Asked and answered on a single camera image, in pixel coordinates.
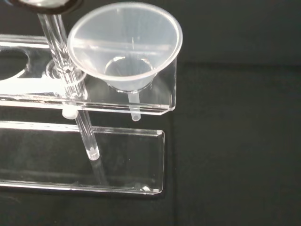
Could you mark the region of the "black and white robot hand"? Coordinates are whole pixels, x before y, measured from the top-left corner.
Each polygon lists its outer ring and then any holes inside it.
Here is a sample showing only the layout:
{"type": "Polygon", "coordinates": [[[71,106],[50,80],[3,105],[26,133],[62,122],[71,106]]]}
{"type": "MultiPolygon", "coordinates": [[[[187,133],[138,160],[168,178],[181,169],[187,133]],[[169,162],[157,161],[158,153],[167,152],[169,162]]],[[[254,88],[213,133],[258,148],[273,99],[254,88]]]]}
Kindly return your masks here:
{"type": "Polygon", "coordinates": [[[59,15],[78,9],[83,0],[4,0],[8,5],[47,15],[59,15]]]}

